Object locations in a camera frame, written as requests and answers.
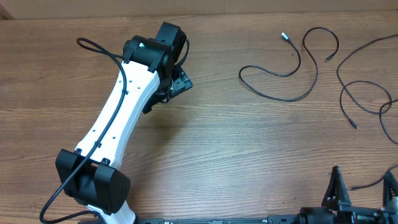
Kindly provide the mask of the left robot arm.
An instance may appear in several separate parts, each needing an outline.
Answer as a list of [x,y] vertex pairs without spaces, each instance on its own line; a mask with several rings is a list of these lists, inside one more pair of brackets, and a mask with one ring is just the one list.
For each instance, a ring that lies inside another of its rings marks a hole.
[[55,194],[64,192],[86,206],[98,223],[137,223],[127,203],[131,181],[119,170],[124,151],[141,114],[193,86],[182,69],[187,57],[182,50],[189,49],[189,41],[179,26],[163,22],[154,38],[128,40],[122,55],[88,39],[76,42],[112,58],[119,75],[91,130],[74,151],[58,153],[55,166],[62,184]]

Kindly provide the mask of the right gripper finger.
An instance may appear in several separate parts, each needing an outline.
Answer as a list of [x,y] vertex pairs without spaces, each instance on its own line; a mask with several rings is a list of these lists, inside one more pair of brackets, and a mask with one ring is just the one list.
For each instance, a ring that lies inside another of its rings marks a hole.
[[383,205],[387,205],[397,196],[397,181],[391,172],[383,176]]
[[331,171],[330,181],[322,200],[322,207],[340,208],[351,206],[351,200],[339,166],[334,166]]

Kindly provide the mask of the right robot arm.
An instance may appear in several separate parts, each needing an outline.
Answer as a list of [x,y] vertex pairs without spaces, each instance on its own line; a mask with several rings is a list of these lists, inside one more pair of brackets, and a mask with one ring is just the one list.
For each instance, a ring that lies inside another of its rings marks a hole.
[[332,168],[330,182],[320,207],[303,207],[295,217],[299,224],[389,224],[397,223],[397,180],[386,172],[380,208],[354,207],[338,166]]

